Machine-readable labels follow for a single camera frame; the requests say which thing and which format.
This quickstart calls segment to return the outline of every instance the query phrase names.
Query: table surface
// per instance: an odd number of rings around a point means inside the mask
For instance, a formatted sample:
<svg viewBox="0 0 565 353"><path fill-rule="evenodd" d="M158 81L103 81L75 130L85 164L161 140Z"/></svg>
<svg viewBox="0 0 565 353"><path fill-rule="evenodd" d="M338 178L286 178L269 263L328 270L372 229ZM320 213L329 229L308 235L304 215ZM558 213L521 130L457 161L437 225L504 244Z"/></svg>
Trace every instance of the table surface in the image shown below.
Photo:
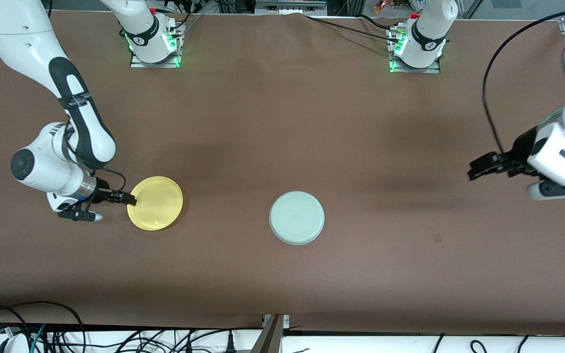
<svg viewBox="0 0 565 353"><path fill-rule="evenodd" d="M99 224L59 219L8 163L65 116L0 61L0 303L57 300L89 324L258 326L281 312L305 330L565 334L565 200L531 201L526 176L466 177L495 148L485 67L525 22L455 22L441 74L419 75L391 74L383 41L298 14L205 16L179 69L130 69L110 13L51 21L116 138L110 168L127 190L174 179L186 207L157 232L110 203ZM507 147L565 104L564 45L547 23L499 57L489 103ZM305 246L269 228L291 190L326 213Z"/></svg>

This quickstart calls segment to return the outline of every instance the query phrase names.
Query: light blue plate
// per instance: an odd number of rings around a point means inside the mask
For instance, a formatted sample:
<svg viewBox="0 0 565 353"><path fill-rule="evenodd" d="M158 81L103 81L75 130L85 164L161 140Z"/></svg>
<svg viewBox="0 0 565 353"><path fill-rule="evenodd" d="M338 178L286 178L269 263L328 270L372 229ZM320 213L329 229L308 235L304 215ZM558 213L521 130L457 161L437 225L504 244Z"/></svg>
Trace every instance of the light blue plate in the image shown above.
<svg viewBox="0 0 565 353"><path fill-rule="evenodd" d="M281 241L305 245L316 239L324 228L324 209L311 194L287 192L272 205L269 226Z"/></svg>

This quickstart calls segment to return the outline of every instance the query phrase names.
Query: teal cable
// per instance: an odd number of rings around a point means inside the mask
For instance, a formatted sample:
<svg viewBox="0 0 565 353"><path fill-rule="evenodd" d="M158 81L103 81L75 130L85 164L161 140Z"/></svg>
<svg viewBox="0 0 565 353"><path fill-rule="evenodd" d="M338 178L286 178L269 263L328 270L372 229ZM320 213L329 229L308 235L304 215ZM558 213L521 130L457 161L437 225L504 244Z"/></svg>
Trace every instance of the teal cable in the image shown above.
<svg viewBox="0 0 565 353"><path fill-rule="evenodd" d="M29 353L34 353L34 349L36 349L36 342L38 342L38 337L40 337L41 333L43 333L43 329L45 328L45 325L47 324L43 324L43 326L41 326L41 328L38 329L38 333L36 334L36 337L34 337L34 340L32 341L32 346L29 347Z"/></svg>

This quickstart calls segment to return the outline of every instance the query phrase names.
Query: white floor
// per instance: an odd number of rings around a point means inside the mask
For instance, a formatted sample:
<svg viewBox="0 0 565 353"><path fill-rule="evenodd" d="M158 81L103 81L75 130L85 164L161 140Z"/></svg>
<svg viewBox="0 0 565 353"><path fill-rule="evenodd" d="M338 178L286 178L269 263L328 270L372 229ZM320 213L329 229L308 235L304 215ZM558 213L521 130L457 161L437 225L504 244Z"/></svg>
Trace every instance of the white floor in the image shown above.
<svg viewBox="0 0 565 353"><path fill-rule="evenodd" d="M122 342L134 331L103 331L87 333L87 343L106 346ZM195 338L207 331L197 331L191 337ZM157 331L146 331L142 337L151 337ZM174 346L188 331L167 331L157 337L157 340ZM235 348L238 351L249 350L256 342L260 330L234 331ZM6 339L0 335L0 343ZM307 353L431 353L437 342L437 336L287 336L282 340L282 353L297 353L309 349ZM485 344L489 353L515 353L522 337L518 336L446 336L442 339L437 353L472 353L469 342L477 339ZM226 351L228 333L216 333L202 340L193 342L193 349L206 348L212 353ZM68 333L67 342L81 343L79 333ZM135 349L138 342L126 346ZM80 353L81 347L72 347ZM87 347L87 353L112 353L115 347L100 349ZM20 337L14 337L6 347L6 353L27 353L27 343ZM477 353L483 353L478 347ZM522 347L522 353L565 353L565 337L529 337Z"/></svg>

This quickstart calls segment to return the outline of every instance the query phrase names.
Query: brown table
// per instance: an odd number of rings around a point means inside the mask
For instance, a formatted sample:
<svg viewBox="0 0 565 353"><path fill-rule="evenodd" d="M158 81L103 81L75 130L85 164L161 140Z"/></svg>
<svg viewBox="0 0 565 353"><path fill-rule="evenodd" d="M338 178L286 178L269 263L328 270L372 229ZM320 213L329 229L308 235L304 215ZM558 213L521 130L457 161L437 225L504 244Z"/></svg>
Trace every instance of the brown table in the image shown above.
<svg viewBox="0 0 565 353"><path fill-rule="evenodd" d="M186 209L159 232L109 203L99 224L59 219L8 163L64 114L0 61L0 303L57 300L89 324L258 326L282 312L305 330L565 334L565 201L531 201L525 176L466 177L494 149L485 66L524 22L456 22L442 73L415 75L388 71L381 40L300 15L205 16L180 69L130 69L110 13L51 20L116 138L110 168L128 190L175 179ZM565 104L564 45L549 23L499 58L489 103L506 147ZM269 228L290 190L326 212L306 246Z"/></svg>

